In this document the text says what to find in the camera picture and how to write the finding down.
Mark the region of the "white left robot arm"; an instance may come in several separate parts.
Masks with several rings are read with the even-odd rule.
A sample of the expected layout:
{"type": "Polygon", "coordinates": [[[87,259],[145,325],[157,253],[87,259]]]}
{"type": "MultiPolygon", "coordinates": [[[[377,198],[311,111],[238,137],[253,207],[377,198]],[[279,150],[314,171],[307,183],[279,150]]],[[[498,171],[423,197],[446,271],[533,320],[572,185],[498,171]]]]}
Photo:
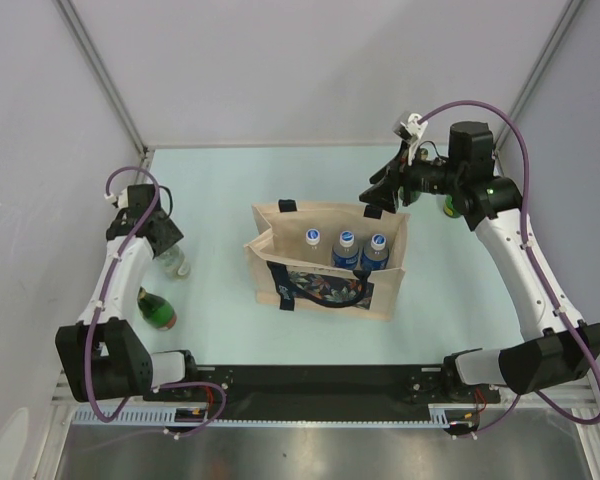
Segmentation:
{"type": "Polygon", "coordinates": [[[132,328],[139,312],[137,296],[154,258],[176,245],[182,232],[162,209],[151,184],[126,188],[114,205],[118,213],[106,231],[105,263],[87,307],[73,325],[55,336],[73,398],[97,400],[141,396],[171,401],[152,393],[162,385],[177,398],[194,397],[201,376],[187,350],[151,353],[132,328]]]}

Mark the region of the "beige canvas tote bag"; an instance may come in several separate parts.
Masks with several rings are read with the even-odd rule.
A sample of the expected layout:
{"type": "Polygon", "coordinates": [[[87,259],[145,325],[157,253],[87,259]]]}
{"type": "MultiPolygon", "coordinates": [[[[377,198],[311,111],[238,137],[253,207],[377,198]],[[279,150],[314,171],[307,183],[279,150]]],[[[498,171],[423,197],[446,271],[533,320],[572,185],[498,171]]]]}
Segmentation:
{"type": "Polygon", "coordinates": [[[362,204],[280,200],[254,204],[252,213],[258,236],[244,246],[255,284],[256,300],[283,311],[313,309],[321,312],[389,321],[405,275],[410,216],[387,213],[362,204]],[[305,234],[320,231],[322,262],[305,256],[305,234]],[[363,245],[373,234],[388,241],[389,259],[384,270],[336,268],[331,253],[344,230],[363,245]]]}

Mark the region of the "Pocari Sweat bottle labelled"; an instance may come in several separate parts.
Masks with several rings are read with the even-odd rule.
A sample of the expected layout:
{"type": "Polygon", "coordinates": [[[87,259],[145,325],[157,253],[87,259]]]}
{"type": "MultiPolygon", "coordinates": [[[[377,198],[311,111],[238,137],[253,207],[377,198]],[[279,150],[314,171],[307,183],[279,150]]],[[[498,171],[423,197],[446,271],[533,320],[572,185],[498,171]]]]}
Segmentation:
{"type": "Polygon", "coordinates": [[[373,234],[365,243],[361,257],[360,268],[365,271],[384,270],[389,259],[387,238],[381,234],[373,234]]]}

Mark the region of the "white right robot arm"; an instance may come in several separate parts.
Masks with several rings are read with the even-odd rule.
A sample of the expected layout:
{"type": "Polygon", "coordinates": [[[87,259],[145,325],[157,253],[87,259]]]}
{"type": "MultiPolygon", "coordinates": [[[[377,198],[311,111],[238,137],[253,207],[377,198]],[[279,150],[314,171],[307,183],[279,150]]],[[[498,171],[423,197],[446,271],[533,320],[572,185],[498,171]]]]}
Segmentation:
{"type": "Polygon", "coordinates": [[[530,228],[522,228],[522,195],[515,182],[495,174],[493,134],[483,122],[463,121],[449,132],[447,156],[428,161],[418,148],[426,122],[417,114],[398,121],[396,156],[370,178],[360,200],[391,213],[412,194],[448,195],[496,264],[518,317],[521,344],[494,350],[469,350],[444,360],[443,393],[464,401],[478,384],[505,386],[518,395],[537,392],[587,375],[582,351],[600,354],[600,324],[585,322],[561,295],[530,228]]]}

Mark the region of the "green Perrier bottle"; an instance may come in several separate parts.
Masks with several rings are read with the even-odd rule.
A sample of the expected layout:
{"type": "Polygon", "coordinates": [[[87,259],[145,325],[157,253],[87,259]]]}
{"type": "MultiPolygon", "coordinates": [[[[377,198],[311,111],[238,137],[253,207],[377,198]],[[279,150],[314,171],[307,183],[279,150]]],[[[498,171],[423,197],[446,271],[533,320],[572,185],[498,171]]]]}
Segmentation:
{"type": "Polygon", "coordinates": [[[462,214],[454,207],[452,197],[447,195],[443,203],[443,212],[449,218],[461,218],[462,214]]]}
{"type": "Polygon", "coordinates": [[[400,189],[400,198],[402,205],[407,207],[419,200],[421,192],[410,188],[402,187],[400,189]]]}

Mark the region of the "Pocari Sweat bottle clear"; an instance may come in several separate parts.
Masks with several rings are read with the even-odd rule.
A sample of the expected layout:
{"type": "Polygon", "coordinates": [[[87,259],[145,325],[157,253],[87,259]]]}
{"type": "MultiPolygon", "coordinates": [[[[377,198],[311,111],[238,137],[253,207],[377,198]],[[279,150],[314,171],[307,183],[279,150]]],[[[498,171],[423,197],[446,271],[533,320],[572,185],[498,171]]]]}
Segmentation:
{"type": "Polygon", "coordinates": [[[305,256],[311,263],[320,264],[322,262],[322,237],[316,228],[310,228],[305,234],[305,256]]]}

